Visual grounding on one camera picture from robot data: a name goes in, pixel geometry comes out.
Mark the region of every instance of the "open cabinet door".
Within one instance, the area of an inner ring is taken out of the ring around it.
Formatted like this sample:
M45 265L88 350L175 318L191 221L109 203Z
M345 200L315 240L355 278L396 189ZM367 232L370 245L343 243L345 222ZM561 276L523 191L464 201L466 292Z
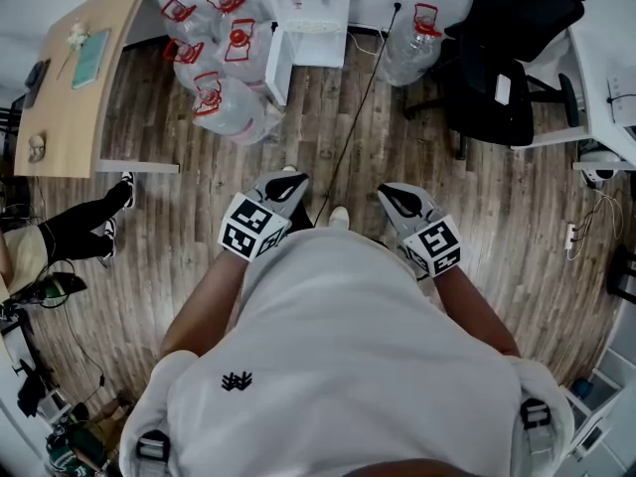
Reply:
M274 32L265 70L265 84L278 104L287 105L294 51L289 34L280 27Z

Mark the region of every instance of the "chair backrest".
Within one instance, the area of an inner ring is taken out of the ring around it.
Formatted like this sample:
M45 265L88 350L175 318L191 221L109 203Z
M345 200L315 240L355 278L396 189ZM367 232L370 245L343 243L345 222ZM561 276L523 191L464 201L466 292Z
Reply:
M448 27L452 38L468 35L491 52L531 62L584 13L584 0L473 0L466 19Z

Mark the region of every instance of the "large plastic water bottle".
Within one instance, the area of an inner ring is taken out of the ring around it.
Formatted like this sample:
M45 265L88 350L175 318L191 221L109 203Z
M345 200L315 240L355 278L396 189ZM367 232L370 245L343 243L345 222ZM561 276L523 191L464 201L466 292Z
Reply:
M266 119L266 101L242 81L207 73L198 77L197 86L196 125L240 145L261 140L271 129Z
M228 76L250 88L260 89L265 80L271 47L271 27L253 19L234 20L232 29L219 44L217 60Z
M216 45L207 38L200 38L200 42L194 46L173 39L163 52L163 58L173 63L179 83L193 95L197 95L199 91L195 79L220 69L215 58L216 51Z
M161 9L168 35L189 44L197 44L201 38L210 38L210 23L215 18L211 11L196 5L186 7L179 0L170 0Z
M417 81L437 61L441 33L435 30L437 8L416 4L412 18L391 31L378 65L378 76L393 86Z
M235 20L251 19L256 23L263 21L263 14L254 0L208 0L214 8L214 17L210 22L210 32L216 42L222 41L232 31Z

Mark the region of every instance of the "notebook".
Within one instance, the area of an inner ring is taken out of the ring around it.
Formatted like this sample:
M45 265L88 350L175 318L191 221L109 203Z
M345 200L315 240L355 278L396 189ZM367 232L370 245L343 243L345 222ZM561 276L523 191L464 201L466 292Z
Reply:
M82 88L97 79L109 36L110 29L102 30L92 34L83 43L79 50L76 73L73 76L73 89Z

